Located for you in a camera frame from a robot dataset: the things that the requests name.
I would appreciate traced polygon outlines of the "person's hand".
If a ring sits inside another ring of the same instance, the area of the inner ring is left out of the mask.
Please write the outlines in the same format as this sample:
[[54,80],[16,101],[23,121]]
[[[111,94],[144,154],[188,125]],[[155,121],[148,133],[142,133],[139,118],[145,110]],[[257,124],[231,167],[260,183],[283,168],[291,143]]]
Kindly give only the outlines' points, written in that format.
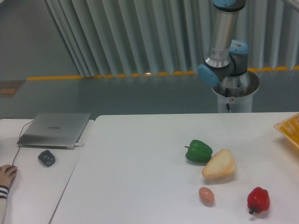
[[3,165],[0,167],[0,185],[10,188],[13,179],[17,173],[11,174],[9,172],[10,167],[13,165]]

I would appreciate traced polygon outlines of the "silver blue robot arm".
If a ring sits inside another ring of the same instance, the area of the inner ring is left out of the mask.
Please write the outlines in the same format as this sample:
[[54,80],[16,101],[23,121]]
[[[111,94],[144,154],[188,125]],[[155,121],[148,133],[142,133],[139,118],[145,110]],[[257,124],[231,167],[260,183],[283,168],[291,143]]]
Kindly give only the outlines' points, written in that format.
[[214,23],[198,74],[208,85],[241,75],[247,67],[299,64],[297,0],[213,0]]

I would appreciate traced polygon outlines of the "striped sleeve forearm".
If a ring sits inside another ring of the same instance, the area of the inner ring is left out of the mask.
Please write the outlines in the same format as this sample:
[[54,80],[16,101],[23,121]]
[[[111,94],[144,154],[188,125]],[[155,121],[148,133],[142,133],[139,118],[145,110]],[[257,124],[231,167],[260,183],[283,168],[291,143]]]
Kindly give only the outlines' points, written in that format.
[[3,224],[4,217],[7,211],[7,195],[9,193],[9,188],[5,186],[0,186],[0,223]]

